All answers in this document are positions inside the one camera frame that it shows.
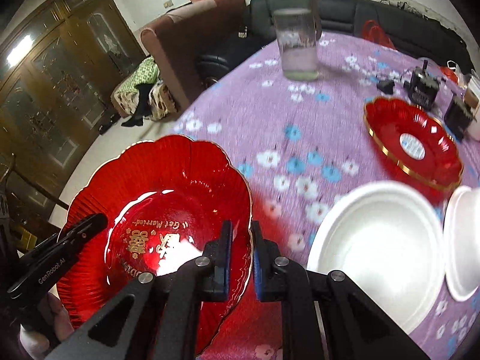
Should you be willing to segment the person's left hand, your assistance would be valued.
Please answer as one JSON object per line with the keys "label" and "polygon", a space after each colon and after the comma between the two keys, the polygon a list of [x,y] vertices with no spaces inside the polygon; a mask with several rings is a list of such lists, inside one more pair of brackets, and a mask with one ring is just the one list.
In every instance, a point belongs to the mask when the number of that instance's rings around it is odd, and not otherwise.
{"label": "person's left hand", "polygon": [[20,311],[19,342],[31,359],[44,359],[74,328],[61,300],[51,292]]}

